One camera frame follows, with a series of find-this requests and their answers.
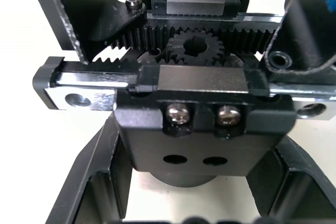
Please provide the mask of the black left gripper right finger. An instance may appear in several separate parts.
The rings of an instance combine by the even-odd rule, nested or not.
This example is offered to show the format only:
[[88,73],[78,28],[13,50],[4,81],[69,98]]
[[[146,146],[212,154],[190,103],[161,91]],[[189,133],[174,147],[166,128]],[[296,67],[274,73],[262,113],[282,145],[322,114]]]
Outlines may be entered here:
[[246,179],[261,216],[258,223],[335,223],[335,187],[287,136]]

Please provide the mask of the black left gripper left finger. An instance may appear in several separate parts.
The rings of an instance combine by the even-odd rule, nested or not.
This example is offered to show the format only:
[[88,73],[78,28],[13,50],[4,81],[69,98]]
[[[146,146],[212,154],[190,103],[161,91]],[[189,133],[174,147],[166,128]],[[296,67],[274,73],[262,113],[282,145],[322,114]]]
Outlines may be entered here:
[[75,159],[47,223],[121,223],[132,164],[114,118],[107,118]]

